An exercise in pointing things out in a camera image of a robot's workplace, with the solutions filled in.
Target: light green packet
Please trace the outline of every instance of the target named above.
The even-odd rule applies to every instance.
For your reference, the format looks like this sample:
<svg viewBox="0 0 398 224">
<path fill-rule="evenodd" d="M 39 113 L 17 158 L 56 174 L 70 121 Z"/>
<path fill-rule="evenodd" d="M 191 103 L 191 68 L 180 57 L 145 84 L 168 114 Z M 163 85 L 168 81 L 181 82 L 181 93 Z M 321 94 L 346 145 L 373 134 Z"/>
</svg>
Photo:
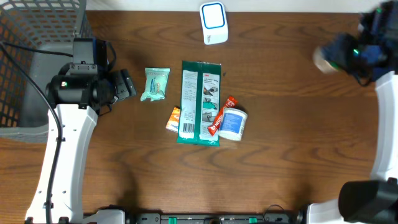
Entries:
<svg viewBox="0 0 398 224">
<path fill-rule="evenodd" d="M 164 99 L 169 74 L 169 68 L 145 68 L 147 81 L 144 93 L 141 95 L 141 101 L 147 98 L 150 98 L 151 102 Z"/>
</svg>

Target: green wipes package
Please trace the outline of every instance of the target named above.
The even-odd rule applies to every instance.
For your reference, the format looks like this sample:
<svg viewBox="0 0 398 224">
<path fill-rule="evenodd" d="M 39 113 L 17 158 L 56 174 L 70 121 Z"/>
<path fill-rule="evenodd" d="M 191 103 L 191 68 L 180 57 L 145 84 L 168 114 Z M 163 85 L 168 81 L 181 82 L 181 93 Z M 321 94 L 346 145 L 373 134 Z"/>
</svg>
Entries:
<svg viewBox="0 0 398 224">
<path fill-rule="evenodd" d="M 177 143 L 219 146 L 210 126 L 220 110 L 221 65 L 182 62 L 181 114 Z"/>
</svg>

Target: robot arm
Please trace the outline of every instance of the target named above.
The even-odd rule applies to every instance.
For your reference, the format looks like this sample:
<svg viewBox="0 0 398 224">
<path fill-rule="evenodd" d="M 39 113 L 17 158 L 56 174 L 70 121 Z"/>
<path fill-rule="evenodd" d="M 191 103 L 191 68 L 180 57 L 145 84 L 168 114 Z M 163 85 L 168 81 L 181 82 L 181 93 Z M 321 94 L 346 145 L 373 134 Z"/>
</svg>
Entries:
<svg viewBox="0 0 398 224">
<path fill-rule="evenodd" d="M 364 14 L 358 38 L 340 34 L 315 52 L 314 61 L 323 72 L 344 70 L 362 86 L 376 82 L 379 133 L 371 180 L 345 183 L 338 200 L 308 206 L 302 223 L 398 223 L 396 15 L 398 2 L 385 2 L 374 12 Z"/>
<path fill-rule="evenodd" d="M 398 75 L 389 72 L 376 81 L 379 100 L 377 154 L 372 180 L 398 179 Z"/>
<path fill-rule="evenodd" d="M 107 63 L 106 42 L 75 39 L 73 63 L 62 67 L 47 85 L 47 98 L 62 125 L 63 141 L 53 179 L 51 205 L 46 205 L 58 136 L 57 125 L 49 112 L 44 163 L 25 223 L 46 223 L 46 206 L 50 207 L 54 223 L 83 223 L 81 192 L 87 149 L 100 109 L 109 106 L 111 110 L 116 101 L 136 94 L 126 70 L 109 72 L 113 65 L 114 62 Z"/>
</svg>

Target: round container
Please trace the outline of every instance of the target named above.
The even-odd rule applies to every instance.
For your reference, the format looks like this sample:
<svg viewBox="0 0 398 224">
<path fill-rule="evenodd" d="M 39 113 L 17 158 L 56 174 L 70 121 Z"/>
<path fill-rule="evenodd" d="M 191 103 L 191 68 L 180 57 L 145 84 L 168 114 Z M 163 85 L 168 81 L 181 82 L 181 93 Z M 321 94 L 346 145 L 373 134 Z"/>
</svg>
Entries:
<svg viewBox="0 0 398 224">
<path fill-rule="evenodd" d="M 240 141 L 247 118 L 248 114 L 241 110 L 225 108 L 218 136 L 232 141 Z"/>
</svg>

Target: white container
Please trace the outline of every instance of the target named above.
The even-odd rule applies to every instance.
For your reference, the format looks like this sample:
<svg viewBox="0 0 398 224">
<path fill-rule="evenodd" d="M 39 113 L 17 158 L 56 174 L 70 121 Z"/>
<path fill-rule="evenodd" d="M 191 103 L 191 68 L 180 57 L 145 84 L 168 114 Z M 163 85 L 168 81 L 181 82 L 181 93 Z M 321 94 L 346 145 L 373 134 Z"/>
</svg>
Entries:
<svg viewBox="0 0 398 224">
<path fill-rule="evenodd" d="M 205 44 L 226 42 L 228 40 L 228 23 L 223 3 L 204 3 L 200 6 L 199 11 Z"/>
<path fill-rule="evenodd" d="M 240 141 L 247 118 L 248 114 L 241 110 L 225 108 L 218 136 L 232 141 Z"/>
</svg>

